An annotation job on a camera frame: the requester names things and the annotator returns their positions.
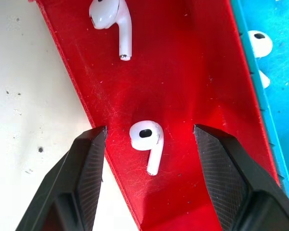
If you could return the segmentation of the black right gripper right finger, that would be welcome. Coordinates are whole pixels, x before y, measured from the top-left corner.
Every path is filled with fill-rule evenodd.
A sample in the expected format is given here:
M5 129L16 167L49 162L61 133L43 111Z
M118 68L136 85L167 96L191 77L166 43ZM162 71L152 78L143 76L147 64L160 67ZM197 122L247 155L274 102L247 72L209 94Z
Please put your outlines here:
M195 124L205 185L224 231L289 231L289 198L232 135Z

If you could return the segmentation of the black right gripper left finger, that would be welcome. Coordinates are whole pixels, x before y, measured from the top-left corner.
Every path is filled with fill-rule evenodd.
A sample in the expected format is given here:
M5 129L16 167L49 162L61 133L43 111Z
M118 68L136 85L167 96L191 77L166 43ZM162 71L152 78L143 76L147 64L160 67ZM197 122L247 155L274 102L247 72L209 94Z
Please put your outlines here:
M105 155L107 128L100 126L75 138L68 152L45 175L18 231L91 231Z

